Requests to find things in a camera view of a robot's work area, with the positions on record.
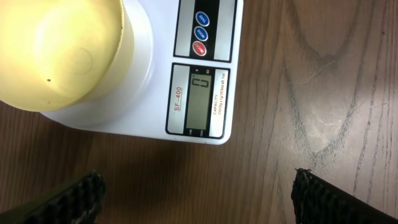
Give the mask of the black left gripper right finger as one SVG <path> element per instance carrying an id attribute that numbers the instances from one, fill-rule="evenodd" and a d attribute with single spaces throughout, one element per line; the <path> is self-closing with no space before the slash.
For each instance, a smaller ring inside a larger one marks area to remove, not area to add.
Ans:
<path id="1" fill-rule="evenodd" d="M 311 173 L 296 170 L 291 199 L 296 224 L 397 224 L 389 216 Z"/>

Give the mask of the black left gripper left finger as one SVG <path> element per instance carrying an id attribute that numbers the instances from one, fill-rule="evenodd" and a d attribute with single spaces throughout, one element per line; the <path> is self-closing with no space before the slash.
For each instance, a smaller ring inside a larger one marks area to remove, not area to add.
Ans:
<path id="1" fill-rule="evenodd" d="M 9 224 L 95 224 L 106 192 L 103 177 L 91 171 L 41 197 L 1 213 Z"/>

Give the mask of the yellow plastic bowl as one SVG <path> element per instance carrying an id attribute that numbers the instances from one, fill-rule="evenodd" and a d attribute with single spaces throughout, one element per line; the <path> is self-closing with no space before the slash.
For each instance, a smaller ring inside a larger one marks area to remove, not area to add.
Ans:
<path id="1" fill-rule="evenodd" d="M 1 0 L 1 100 L 53 111 L 126 76 L 134 32 L 122 0 Z"/>

